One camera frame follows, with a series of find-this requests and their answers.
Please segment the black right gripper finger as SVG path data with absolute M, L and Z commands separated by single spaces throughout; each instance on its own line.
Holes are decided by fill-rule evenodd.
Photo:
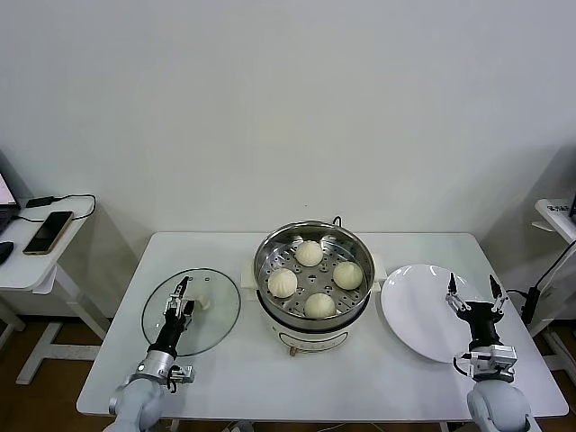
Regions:
M 491 311 L 495 314 L 503 315 L 504 305 L 509 300 L 509 297 L 492 274 L 489 276 L 489 279 L 490 279 L 490 289 L 494 299 Z
M 455 275 L 453 273 L 450 274 L 445 300 L 455 313 L 470 311 L 472 309 L 472 307 L 458 295 Z

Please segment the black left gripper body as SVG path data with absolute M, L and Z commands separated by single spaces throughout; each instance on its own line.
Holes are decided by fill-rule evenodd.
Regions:
M 165 323 L 161 328 L 157 339 L 148 347 L 149 351 L 159 351 L 170 356 L 177 356 L 176 346 L 185 331 L 186 318 L 184 315 L 177 317 L 175 314 L 167 314 Z

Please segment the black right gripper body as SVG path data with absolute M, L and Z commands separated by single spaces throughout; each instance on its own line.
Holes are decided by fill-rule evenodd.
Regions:
M 492 304 L 485 301 L 470 301 L 467 306 L 468 309 L 458 309 L 456 316 L 469 325 L 472 338 L 469 347 L 501 345 L 496 324 L 503 318 L 502 311 L 494 311 Z

